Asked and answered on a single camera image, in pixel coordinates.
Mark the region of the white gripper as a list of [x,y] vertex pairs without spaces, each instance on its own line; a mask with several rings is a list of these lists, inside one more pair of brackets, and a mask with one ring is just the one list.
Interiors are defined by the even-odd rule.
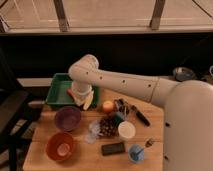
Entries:
[[74,101],[78,106],[84,105],[86,97],[93,91],[91,85],[81,83],[72,83],[71,90],[74,94]]

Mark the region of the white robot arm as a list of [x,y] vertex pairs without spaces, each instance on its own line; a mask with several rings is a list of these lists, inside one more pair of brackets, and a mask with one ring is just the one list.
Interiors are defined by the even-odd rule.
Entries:
[[213,85],[104,71],[93,55],[68,73],[79,91],[95,85],[164,109],[163,171],[213,171]]

